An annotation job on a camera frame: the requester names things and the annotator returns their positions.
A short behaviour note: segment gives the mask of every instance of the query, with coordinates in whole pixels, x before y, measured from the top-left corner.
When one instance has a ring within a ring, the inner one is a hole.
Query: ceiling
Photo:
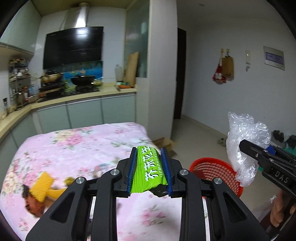
[[[195,25],[229,17],[282,21],[266,0],[177,0],[177,7],[178,17],[190,17]]]
[[[127,8],[133,0],[32,0],[32,2],[41,16],[45,16],[54,12],[77,7],[81,2],[87,2],[91,7]]]

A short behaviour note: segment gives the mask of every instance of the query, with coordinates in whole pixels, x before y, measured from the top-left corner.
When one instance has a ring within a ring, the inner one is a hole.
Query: lower cabinet
[[[17,144],[17,147],[20,147],[20,145],[27,138],[37,135],[32,115],[27,115],[24,119],[17,123],[16,127],[12,129],[11,133],[15,140],[15,143]]]
[[[102,98],[104,123],[135,122],[135,101],[135,95]]]
[[[67,107],[72,128],[103,124],[100,99],[68,103]]]
[[[9,165],[17,152],[17,146],[13,140],[12,135],[8,136],[0,143],[0,190],[4,181],[5,175],[9,168]]]
[[[66,104],[38,110],[43,133],[70,129]]]

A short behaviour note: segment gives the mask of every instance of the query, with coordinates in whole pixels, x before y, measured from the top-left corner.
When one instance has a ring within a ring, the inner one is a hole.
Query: silver screw
[[[78,177],[77,179],[76,179],[76,183],[78,183],[78,184],[81,184],[81,183],[83,183],[84,182],[84,178],[83,177]]]
[[[111,173],[111,175],[116,176],[116,175],[119,174],[119,170],[118,169],[113,169],[113,170],[111,170],[110,173]]]
[[[222,179],[221,178],[215,178],[214,179],[214,183],[216,183],[216,184],[222,184]]]
[[[182,170],[180,170],[180,174],[182,175],[182,176],[186,176],[186,175],[188,175],[188,170],[186,170],[186,169],[182,169]]]

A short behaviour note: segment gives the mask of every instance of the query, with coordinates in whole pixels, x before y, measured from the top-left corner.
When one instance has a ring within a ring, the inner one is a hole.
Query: baseboard
[[[211,134],[215,135],[218,138],[225,138],[225,139],[227,138],[227,135],[225,135],[225,134],[223,134],[223,133],[221,133],[221,132],[219,132],[219,131],[217,131],[217,130],[215,130],[215,129],[213,129],[213,128],[211,128],[211,127],[209,127],[209,126],[207,126],[207,125],[205,125],[205,124],[203,124],[203,123],[201,123],[201,122],[199,122],[199,121],[197,121],[195,119],[192,119],[192,118],[190,118],[190,117],[188,117],[186,115],[181,115],[181,119],[186,120],[186,121],[188,121],[188,122],[202,128],[202,129],[210,132]]]

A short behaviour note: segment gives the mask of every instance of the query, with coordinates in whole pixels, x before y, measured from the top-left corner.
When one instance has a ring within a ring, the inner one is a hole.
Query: range hood duct
[[[74,7],[68,10],[65,21],[65,29],[84,28],[86,27],[87,17],[89,15],[89,4],[86,2],[80,3],[79,7]]]

